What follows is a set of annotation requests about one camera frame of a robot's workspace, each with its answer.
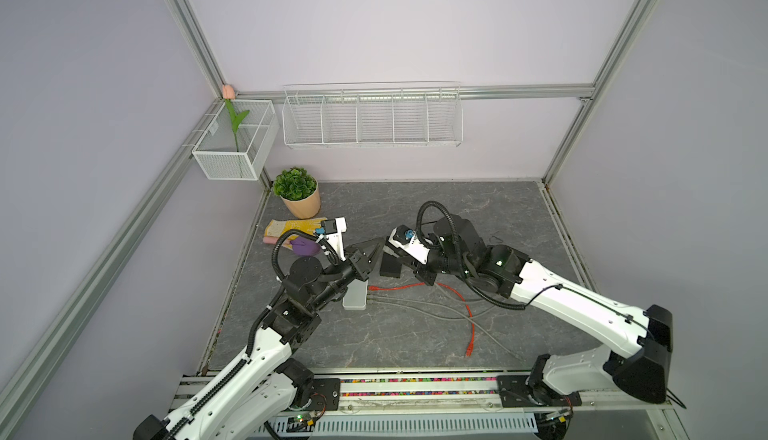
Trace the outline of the white network switch box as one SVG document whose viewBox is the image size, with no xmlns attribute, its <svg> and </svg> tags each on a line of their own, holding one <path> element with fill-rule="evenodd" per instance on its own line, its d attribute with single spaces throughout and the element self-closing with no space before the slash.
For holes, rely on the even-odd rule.
<svg viewBox="0 0 768 440">
<path fill-rule="evenodd" d="M 368 282 L 354 280 L 347 289 L 342 306 L 346 311 L 364 311 L 367 306 Z"/>
</svg>

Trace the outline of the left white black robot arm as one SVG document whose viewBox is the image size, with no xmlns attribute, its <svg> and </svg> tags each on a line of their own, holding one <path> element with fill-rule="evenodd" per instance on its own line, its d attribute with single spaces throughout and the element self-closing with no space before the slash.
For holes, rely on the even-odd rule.
<svg viewBox="0 0 768 440">
<path fill-rule="evenodd" d="M 278 270 L 281 289 L 252 324 L 244 349 L 202 390 L 164 418 L 148 416 L 136 439 L 245 439 L 289 407 L 310 404 L 314 374 L 294 359 L 321 322 L 320 311 L 365 281 L 382 253 L 381 238 Z"/>
</svg>

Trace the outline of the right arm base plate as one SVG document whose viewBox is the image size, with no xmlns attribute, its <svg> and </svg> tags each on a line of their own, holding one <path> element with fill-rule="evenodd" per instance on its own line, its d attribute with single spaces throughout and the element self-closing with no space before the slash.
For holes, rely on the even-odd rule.
<svg viewBox="0 0 768 440">
<path fill-rule="evenodd" d="M 578 392 L 563 395 L 546 385 L 530 386 L 527 375 L 499 375 L 497 391 L 504 408 L 522 407 L 577 407 L 582 405 Z"/>
</svg>

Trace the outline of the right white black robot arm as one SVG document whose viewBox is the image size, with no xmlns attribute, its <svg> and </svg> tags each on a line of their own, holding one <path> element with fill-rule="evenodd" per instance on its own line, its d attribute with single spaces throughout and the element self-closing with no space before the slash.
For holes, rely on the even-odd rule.
<svg viewBox="0 0 768 440">
<path fill-rule="evenodd" d="M 430 235 L 400 226 L 388 243 L 426 283 L 452 275 L 498 308 L 536 308 L 598 341 L 598 347 L 580 353 L 540 355 L 526 381 L 534 403 L 553 405 L 581 391 L 613 389 L 650 404 L 666 401 L 673 352 L 673 316 L 667 309 L 606 298 L 519 250 L 485 243 L 472 223 L 457 215 L 436 221 Z"/>
</svg>

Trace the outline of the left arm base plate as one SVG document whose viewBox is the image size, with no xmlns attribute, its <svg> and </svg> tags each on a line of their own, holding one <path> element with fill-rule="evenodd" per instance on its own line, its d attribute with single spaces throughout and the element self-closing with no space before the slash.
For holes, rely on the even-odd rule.
<svg viewBox="0 0 768 440">
<path fill-rule="evenodd" d="M 314 378 L 299 386 L 289 409 L 294 411 L 337 411 L 341 400 L 339 378 Z"/>
</svg>

